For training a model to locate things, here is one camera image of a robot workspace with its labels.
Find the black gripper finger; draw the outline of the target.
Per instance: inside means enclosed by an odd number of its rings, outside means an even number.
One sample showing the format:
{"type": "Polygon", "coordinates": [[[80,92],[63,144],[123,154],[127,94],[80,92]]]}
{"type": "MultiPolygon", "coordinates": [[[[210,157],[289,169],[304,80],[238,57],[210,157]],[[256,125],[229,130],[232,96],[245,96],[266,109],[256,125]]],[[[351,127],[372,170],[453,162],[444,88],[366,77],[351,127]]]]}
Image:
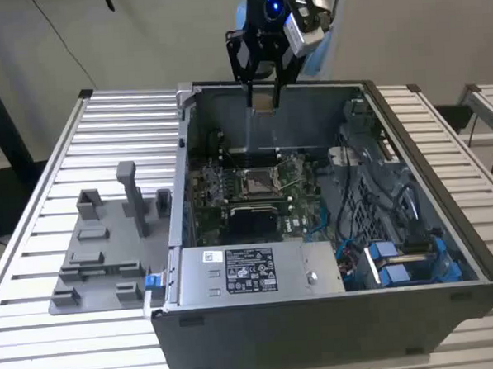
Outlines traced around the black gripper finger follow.
{"type": "Polygon", "coordinates": [[[276,74],[273,85],[273,105],[277,109],[279,108],[282,87],[297,80],[306,57],[296,57],[289,41],[283,37],[274,37],[272,43],[271,56],[276,74]]]}
{"type": "Polygon", "coordinates": [[[253,82],[259,57],[254,53],[255,48],[247,31],[227,31],[225,43],[230,59],[230,67],[235,81],[246,90],[246,106],[253,107],[253,82]]]}

